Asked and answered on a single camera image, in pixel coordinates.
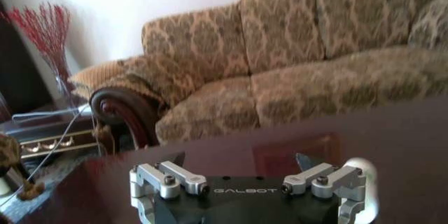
red dried branch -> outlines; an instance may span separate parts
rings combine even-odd
[[[29,7],[23,11],[14,8],[11,11],[2,13],[0,17],[21,27],[45,59],[49,56],[63,56],[71,23],[67,7],[42,3],[39,12]]]

patterned sofa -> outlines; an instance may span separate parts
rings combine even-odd
[[[149,22],[143,47],[73,77],[137,147],[447,93],[448,1],[241,0]]]

sofa backrest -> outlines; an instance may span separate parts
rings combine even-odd
[[[143,27],[145,53],[167,54],[206,82],[247,76],[242,30],[237,4],[165,17]]]
[[[251,73],[323,60],[317,0],[242,0]]]
[[[327,58],[406,44],[418,11],[431,0],[318,0]]]

dark wooden table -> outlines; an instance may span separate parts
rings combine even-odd
[[[94,159],[22,223],[138,223],[130,169],[181,151],[193,172],[230,176],[287,174],[295,151],[338,163],[365,157],[379,171],[377,223],[448,223],[447,129],[448,97],[438,97]]]

white cable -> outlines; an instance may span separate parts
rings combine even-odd
[[[98,134],[97,134],[97,126],[95,126],[95,118],[94,118],[94,114],[91,115],[91,117],[93,117],[93,127],[94,127],[94,137],[95,137],[95,140],[97,140],[97,146],[99,147],[99,149],[98,149],[98,154],[99,154],[99,156],[102,157],[103,155],[102,155],[102,148],[101,148],[101,141],[98,140],[99,139],[99,136],[98,136]]]
[[[78,108],[73,108],[67,110],[58,110],[58,111],[49,111],[49,112],[31,112],[31,113],[23,113],[23,114],[14,114],[13,121],[15,121],[17,123],[23,123],[23,122],[33,121],[35,119],[47,118],[53,115],[62,115],[62,114],[66,114],[69,112],[74,112],[78,110],[79,110]]]
[[[75,115],[74,119],[71,120],[71,122],[70,122],[70,124],[69,124],[69,126],[67,126],[67,128],[66,128],[65,134],[63,134],[62,138],[59,139],[59,141],[58,141],[58,143],[57,143],[55,148],[54,148],[54,149],[50,151],[50,153],[47,154],[45,160],[43,160],[42,163],[38,165],[37,169],[34,170],[34,172],[31,173],[30,177],[27,178],[27,181],[30,181],[30,179],[34,177],[34,175],[35,175],[37,172],[39,171],[41,167],[45,165],[47,159],[50,158],[51,154],[53,154],[53,153],[55,152],[55,150],[58,149],[61,143],[63,142],[63,140],[65,140],[65,138],[66,138],[66,135],[67,135],[67,133],[69,133],[69,130],[70,130],[71,127],[73,127],[73,124],[75,123],[77,119],[78,119],[79,116],[82,115],[82,113],[83,113],[83,111],[85,111],[86,108],[87,108],[87,107],[85,107],[85,108],[81,110],[81,112]],[[7,201],[2,203],[0,207],[3,207],[3,205],[5,205],[6,203],[9,203],[9,201],[14,198],[14,196],[18,195],[18,193],[19,193],[19,191],[21,191],[22,188],[23,188],[23,185],[22,185],[22,186],[19,187],[19,189],[14,192],[14,194],[10,196],[10,198],[7,199]]]

